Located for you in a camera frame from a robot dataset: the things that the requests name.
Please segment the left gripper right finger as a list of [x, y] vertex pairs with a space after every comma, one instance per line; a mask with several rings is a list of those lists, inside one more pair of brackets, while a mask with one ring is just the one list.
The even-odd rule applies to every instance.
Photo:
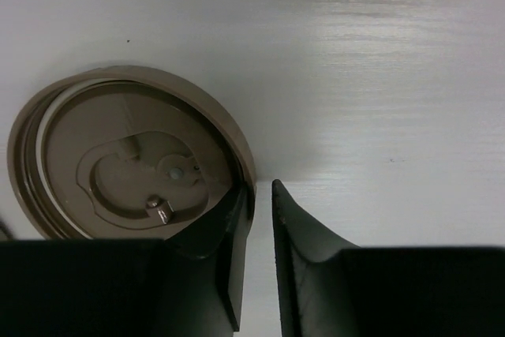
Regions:
[[271, 190], [284, 336], [503, 335], [503, 248], [360, 247]]

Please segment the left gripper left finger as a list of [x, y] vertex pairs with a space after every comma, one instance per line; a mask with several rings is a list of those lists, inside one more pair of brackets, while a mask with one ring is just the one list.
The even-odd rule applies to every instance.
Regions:
[[1, 245], [4, 336], [231, 336], [240, 328], [249, 193], [167, 240]]

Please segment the brown round lid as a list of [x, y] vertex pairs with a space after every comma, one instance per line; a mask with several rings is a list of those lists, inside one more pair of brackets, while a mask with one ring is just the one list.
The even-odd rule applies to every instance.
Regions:
[[145, 66], [48, 84], [14, 119], [7, 172], [48, 239], [168, 239], [219, 207], [251, 222], [256, 169], [241, 128], [194, 83]]

